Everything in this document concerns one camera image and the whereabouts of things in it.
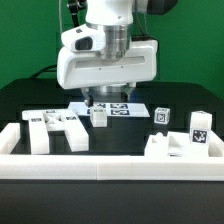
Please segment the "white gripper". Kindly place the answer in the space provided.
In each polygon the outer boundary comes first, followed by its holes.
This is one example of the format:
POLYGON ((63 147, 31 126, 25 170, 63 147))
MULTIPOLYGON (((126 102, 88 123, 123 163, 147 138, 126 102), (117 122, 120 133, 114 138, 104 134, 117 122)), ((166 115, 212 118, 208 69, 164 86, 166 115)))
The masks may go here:
POLYGON ((156 40, 132 41, 128 26, 84 24, 61 35, 57 81, 63 89, 81 89, 87 106, 94 103, 90 87, 123 85, 128 102, 137 82, 153 80, 157 72, 156 40))

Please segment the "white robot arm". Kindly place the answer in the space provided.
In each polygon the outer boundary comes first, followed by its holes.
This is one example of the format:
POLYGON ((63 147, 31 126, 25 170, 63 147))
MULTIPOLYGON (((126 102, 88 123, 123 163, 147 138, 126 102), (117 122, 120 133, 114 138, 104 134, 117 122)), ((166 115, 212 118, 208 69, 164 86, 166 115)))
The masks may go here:
POLYGON ((121 90, 128 98, 138 82, 151 81, 157 72, 158 41, 131 35, 140 12, 164 15, 178 0, 77 0, 87 9, 85 23, 61 34, 57 81, 64 89, 79 89, 88 106, 91 88, 121 90))

